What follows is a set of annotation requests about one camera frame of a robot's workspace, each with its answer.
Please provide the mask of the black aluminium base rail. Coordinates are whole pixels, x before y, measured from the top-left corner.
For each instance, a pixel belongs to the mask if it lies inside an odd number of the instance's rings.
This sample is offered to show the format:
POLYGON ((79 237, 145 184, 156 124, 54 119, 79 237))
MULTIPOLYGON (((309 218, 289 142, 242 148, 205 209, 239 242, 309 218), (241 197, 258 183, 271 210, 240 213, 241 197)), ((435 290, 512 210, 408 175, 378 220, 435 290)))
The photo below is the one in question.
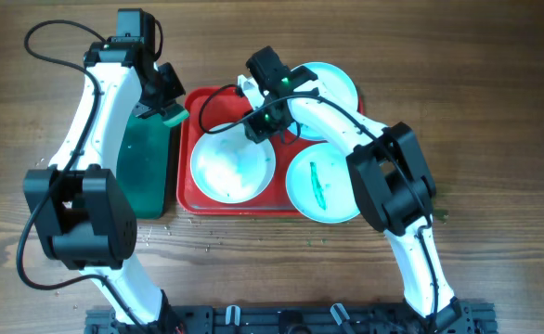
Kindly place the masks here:
MULTIPOLYGON (((401 303, 332 307, 176 306, 172 325, 149 325, 151 333, 430 333, 425 322, 401 303)), ((494 304, 455 301, 438 315, 436 333, 499 333, 494 304)), ((144 333, 116 319, 115 311, 87 311, 84 333, 144 333)))

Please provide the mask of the black basin with green water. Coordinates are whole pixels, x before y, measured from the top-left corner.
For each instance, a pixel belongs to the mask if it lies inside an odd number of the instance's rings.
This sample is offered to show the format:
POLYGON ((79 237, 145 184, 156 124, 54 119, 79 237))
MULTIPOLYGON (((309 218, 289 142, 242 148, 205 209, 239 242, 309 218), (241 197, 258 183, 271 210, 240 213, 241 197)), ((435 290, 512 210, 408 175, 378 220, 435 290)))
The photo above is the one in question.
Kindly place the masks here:
POLYGON ((180 127, 160 115, 131 116, 124 131, 116 178, 138 219, 164 215, 176 187, 180 127))

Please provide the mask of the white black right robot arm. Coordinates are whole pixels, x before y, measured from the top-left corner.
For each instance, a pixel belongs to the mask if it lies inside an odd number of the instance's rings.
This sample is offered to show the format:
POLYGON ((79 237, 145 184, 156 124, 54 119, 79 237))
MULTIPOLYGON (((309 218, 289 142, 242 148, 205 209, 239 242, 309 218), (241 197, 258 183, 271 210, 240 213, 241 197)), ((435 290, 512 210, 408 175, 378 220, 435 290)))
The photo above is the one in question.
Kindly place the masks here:
POLYGON ((389 240, 403 283, 406 304, 429 332, 451 325, 457 298, 445 278, 434 245, 436 185, 412 129, 387 126, 362 114, 331 83, 304 68, 266 83, 256 75, 238 78, 253 107, 249 129, 269 137, 278 129, 275 113, 303 123, 345 157, 356 206, 389 240))

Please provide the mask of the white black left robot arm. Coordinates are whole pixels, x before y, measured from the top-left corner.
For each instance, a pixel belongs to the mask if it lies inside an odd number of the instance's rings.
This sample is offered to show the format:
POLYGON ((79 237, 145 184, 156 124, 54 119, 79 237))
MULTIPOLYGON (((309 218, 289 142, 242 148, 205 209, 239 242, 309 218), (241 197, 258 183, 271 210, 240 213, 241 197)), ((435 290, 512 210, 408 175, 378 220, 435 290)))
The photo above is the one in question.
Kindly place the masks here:
POLYGON ((183 323, 165 293, 134 254, 136 215, 116 179, 131 116, 160 116, 168 127, 188 117, 176 103, 185 90, 173 67, 143 37, 93 43, 81 71, 85 87, 70 131, 44 170, 30 170, 23 191, 31 210, 17 249, 17 272, 34 289, 23 252, 32 230, 45 256, 79 272, 70 282, 93 281, 128 330, 173 333, 183 323))

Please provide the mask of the red plastic tray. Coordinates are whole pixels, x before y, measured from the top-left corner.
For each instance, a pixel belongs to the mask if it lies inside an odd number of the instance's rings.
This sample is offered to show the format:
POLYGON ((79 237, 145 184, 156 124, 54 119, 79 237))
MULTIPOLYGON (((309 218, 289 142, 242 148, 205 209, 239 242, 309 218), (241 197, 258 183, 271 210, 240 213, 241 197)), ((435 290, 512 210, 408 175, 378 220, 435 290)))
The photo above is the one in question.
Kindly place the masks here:
POLYGON ((181 124, 180 147, 178 157, 176 199, 188 212, 197 215, 251 215, 251 216, 298 216, 287 195, 285 180, 291 160, 303 149, 315 143, 296 138, 291 133, 285 134, 289 141, 283 144, 276 135, 271 144, 276 153, 276 171, 268 187, 254 199, 243 203, 226 204, 215 201, 204 195, 195 184, 190 171, 190 158, 193 148, 202 137, 198 116, 203 102, 214 93, 214 87, 197 88, 188 94, 185 108, 189 117, 181 124))

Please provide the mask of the white plate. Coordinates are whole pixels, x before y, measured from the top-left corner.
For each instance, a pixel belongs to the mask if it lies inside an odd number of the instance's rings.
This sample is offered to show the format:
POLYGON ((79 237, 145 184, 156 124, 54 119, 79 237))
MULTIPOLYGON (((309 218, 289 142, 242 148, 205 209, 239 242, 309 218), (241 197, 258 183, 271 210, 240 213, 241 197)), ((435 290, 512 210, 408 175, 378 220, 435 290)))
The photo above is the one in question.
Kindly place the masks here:
MULTIPOLYGON (((323 82, 332 93, 346 103, 350 109, 356 109, 359 112, 359 95, 353 80, 340 68, 326 62, 307 62, 302 64, 323 82)), ((304 123, 301 126, 300 138, 308 141, 324 141, 323 137, 304 123)), ((288 130, 297 135, 297 123, 291 124, 288 130)))
POLYGON ((330 143, 305 148, 291 161, 286 190, 295 209, 322 223, 345 223, 359 215, 345 157, 330 143))
POLYGON ((254 199, 271 183, 276 170, 276 153, 269 140, 256 144, 237 125, 200 137, 190 156, 190 174, 198 189, 209 199, 237 204, 254 199))

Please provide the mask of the green yellow scrub sponge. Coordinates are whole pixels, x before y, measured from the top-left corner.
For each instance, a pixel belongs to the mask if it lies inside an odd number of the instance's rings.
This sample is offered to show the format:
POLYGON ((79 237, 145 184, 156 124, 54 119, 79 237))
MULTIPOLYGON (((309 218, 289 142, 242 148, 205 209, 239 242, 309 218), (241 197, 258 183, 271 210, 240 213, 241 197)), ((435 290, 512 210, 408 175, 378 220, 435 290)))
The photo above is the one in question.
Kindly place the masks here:
POLYGON ((180 104, 175 103, 165 110, 162 122, 169 128, 174 128, 189 117, 189 112, 180 104))

